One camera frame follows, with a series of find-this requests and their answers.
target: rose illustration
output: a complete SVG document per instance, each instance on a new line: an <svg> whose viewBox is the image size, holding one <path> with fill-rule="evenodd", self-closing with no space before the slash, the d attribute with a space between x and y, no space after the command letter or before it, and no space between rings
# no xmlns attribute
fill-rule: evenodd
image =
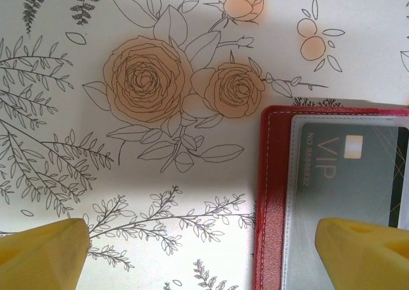
<svg viewBox="0 0 409 290"><path fill-rule="evenodd" d="M217 70L204 68L192 76L192 86L206 106L227 118L249 116L261 101L265 86L251 67L224 63Z"/></svg>
<svg viewBox="0 0 409 290"><path fill-rule="evenodd" d="M129 40L112 52L104 66L111 111L122 121L158 128L181 110L192 74L178 47L143 36Z"/></svg>
<svg viewBox="0 0 409 290"><path fill-rule="evenodd" d="M224 12L232 20L248 22L254 20L263 11L264 0L226 0Z"/></svg>

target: red card holder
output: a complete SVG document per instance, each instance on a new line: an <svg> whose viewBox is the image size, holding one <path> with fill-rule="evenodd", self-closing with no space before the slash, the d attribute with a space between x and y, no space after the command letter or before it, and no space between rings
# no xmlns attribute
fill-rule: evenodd
<svg viewBox="0 0 409 290"><path fill-rule="evenodd" d="M261 115L253 290L280 290L291 120L298 114L409 116L409 109L271 106Z"/></svg>

